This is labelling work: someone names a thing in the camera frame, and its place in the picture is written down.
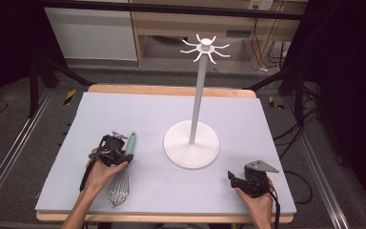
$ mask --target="wall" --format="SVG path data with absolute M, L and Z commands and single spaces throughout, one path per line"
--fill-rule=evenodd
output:
M 46 8 L 46 13 L 65 58 L 137 60 L 129 12 Z

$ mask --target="wooden desk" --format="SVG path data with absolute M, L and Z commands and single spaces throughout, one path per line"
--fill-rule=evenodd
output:
M 130 0 L 130 2 L 241 10 L 248 9 L 251 3 L 249 0 Z M 271 10 L 304 12 L 306 3 L 302 0 L 274 0 Z M 228 31 L 250 31 L 252 34 L 254 33 L 254 19 L 243 17 L 132 12 L 132 25 L 139 66 L 142 66 L 144 61 L 145 43 L 148 35 L 186 37 L 199 34 L 200 37 L 234 38 L 229 36 Z M 243 39 L 251 64 L 256 70 L 260 66 L 254 57 L 254 53 L 258 58 L 261 54 L 261 57 L 265 59 L 272 41 L 291 42 L 297 28 L 298 21 L 258 19 L 256 24 L 258 45 L 255 37 L 253 41 L 251 37 L 237 38 Z
M 194 95 L 195 88 L 188 87 L 163 87 L 163 86 L 136 86 L 136 85 L 93 85 L 89 93 L 115 93 L 115 94 L 162 94 L 162 95 Z M 256 98 L 252 91 L 204 88 L 204 96 L 220 97 L 250 97 Z M 69 212 L 37 211 L 37 218 L 43 221 L 65 220 Z M 247 215 L 157 215 L 157 214 L 88 214 L 87 221 L 124 221 L 124 222 L 214 222 L 214 223 L 249 223 Z M 281 223 L 293 220 L 293 215 L 280 216 Z

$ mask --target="forearm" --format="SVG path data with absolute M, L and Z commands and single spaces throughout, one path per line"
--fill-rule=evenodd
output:
M 85 189 L 79 194 L 71 213 L 61 226 L 61 229 L 80 229 L 85 221 L 85 216 L 91 207 L 97 192 Z

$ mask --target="person's right hand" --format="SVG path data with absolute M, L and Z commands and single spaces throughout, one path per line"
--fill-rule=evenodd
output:
M 266 193 L 258 198 L 251 198 L 241 189 L 235 188 L 235 190 L 248 207 L 249 214 L 254 222 L 254 225 L 259 229 L 271 229 L 273 209 L 272 196 L 269 193 Z

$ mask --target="mint green handle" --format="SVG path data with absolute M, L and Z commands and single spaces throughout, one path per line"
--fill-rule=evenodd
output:
M 135 146 L 135 141 L 136 141 L 136 133 L 132 132 L 132 134 L 129 137 L 129 141 L 127 142 L 125 155 L 132 155 L 132 151 Z

